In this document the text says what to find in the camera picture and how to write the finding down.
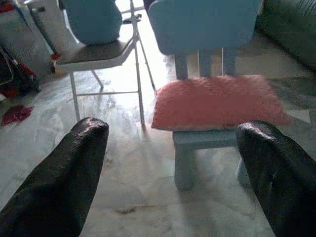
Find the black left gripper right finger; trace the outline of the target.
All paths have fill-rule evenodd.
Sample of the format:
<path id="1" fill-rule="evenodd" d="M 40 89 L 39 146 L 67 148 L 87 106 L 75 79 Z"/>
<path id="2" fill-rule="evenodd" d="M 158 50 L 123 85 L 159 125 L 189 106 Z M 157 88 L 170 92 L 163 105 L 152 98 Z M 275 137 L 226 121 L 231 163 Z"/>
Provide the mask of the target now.
<path id="1" fill-rule="evenodd" d="M 250 185 L 276 237 L 316 237 L 316 161 L 265 121 L 237 127 Z"/>

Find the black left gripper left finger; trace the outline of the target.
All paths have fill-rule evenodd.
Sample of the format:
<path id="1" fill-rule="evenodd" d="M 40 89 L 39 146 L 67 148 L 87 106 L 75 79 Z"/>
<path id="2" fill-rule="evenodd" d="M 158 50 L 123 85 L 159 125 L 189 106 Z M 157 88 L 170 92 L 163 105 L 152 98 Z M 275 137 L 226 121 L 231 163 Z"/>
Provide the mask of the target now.
<path id="1" fill-rule="evenodd" d="M 96 194 L 108 136 L 106 122 L 80 120 L 0 211 L 0 237 L 79 237 Z"/>

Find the red fabric pillow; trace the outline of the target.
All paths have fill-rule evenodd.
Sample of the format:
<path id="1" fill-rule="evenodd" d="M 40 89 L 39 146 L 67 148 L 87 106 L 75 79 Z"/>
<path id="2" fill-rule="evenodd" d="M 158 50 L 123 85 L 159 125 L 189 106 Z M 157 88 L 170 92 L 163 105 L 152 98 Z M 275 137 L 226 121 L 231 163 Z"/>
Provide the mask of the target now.
<path id="1" fill-rule="evenodd" d="M 231 129 L 262 120 L 291 124 L 268 81 L 260 75 L 175 80 L 157 93 L 151 127 L 166 131 Z"/>

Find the dark sofa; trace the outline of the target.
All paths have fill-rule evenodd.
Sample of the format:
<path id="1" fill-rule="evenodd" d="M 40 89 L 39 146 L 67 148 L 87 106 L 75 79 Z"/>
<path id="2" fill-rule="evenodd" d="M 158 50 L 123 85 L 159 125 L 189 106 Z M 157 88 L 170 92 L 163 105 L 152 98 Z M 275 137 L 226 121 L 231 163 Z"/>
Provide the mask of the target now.
<path id="1" fill-rule="evenodd" d="M 316 0 L 263 0 L 256 28 L 316 72 Z"/>

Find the dark red cloth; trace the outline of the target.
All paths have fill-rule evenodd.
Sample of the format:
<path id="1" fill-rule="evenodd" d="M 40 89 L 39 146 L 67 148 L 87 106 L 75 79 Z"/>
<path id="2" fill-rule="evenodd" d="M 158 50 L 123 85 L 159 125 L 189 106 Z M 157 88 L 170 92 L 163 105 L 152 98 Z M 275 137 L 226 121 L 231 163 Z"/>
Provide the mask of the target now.
<path id="1" fill-rule="evenodd" d="M 31 115 L 33 108 L 33 106 L 25 105 L 16 105 L 11 107 L 4 113 L 1 126 L 24 121 Z"/>

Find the black red stroller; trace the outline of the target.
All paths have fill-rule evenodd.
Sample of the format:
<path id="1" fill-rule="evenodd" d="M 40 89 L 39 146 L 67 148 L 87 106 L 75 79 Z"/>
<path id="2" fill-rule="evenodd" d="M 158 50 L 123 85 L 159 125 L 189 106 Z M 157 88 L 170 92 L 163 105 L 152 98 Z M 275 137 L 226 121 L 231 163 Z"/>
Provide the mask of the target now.
<path id="1" fill-rule="evenodd" d="M 0 0 L 0 93 L 7 97 L 40 92 L 30 69 L 38 41 L 14 0 Z"/>

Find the white metal folding chair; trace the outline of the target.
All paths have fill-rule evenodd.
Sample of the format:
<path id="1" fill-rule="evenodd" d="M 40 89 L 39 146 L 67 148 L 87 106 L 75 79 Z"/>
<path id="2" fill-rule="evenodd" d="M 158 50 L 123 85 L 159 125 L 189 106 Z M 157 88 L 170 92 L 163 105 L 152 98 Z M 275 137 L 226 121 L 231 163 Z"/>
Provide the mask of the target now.
<path id="1" fill-rule="evenodd" d="M 133 0 L 128 0 L 130 17 L 136 15 L 137 8 Z M 142 45 L 138 31 L 138 22 L 121 25 L 119 38 L 107 44 L 85 45 L 73 34 L 67 13 L 61 0 L 23 0 L 31 18 L 56 54 L 54 67 L 58 72 L 70 75 L 76 119 L 80 120 L 78 98 L 91 96 L 91 93 L 77 93 L 75 73 L 90 71 L 99 83 L 104 84 L 97 75 L 97 70 L 122 66 L 131 52 L 138 54 L 137 46 Z"/>

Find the teal cushion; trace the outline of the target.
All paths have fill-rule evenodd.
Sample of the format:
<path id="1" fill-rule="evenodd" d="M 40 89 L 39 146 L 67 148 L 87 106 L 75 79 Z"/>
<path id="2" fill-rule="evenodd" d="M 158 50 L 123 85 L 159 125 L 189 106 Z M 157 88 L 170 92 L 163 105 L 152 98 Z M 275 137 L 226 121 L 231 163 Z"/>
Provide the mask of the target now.
<path id="1" fill-rule="evenodd" d="M 122 15 L 116 0 L 61 0 L 75 37 L 85 45 L 107 44 L 119 38 Z"/>

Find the light blue kids chair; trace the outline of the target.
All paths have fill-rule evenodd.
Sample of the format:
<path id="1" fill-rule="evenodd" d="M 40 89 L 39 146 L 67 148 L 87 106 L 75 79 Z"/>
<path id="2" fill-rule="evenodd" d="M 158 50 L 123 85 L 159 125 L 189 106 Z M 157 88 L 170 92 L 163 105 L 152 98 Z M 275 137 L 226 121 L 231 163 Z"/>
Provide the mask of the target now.
<path id="1" fill-rule="evenodd" d="M 198 53 L 198 72 L 210 76 L 215 48 L 222 50 L 222 74 L 235 72 L 237 49 L 250 42 L 261 0 L 154 0 L 146 11 L 158 48 L 174 56 L 176 79 L 188 79 L 187 56 Z M 195 150 L 231 147 L 236 129 L 175 131 L 174 182 L 179 190 L 193 186 Z"/>

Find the black sandal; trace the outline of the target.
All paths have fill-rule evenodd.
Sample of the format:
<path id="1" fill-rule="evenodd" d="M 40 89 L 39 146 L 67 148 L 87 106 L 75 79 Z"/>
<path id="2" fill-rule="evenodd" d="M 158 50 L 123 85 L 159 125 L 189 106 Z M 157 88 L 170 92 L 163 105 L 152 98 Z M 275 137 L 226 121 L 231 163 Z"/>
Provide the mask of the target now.
<path id="1" fill-rule="evenodd" d="M 140 22 L 142 19 L 142 14 L 136 14 L 134 17 L 128 17 L 123 19 L 122 24 L 127 25 L 127 24 L 132 24 L 133 23 L 133 19 L 135 19 L 136 22 Z"/>

